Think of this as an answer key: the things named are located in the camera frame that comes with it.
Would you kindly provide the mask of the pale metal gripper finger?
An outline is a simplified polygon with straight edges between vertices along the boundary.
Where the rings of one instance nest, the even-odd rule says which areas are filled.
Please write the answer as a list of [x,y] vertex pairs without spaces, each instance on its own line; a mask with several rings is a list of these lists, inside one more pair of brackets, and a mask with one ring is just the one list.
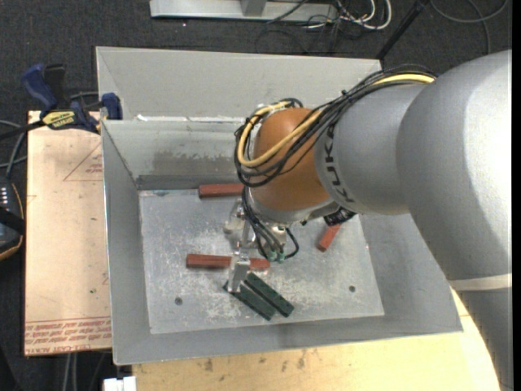
[[240,263],[232,261],[230,263],[229,277],[226,290],[227,292],[237,292],[240,287]]
[[241,283],[246,279],[250,269],[250,261],[240,259],[234,266],[234,291],[238,292]]

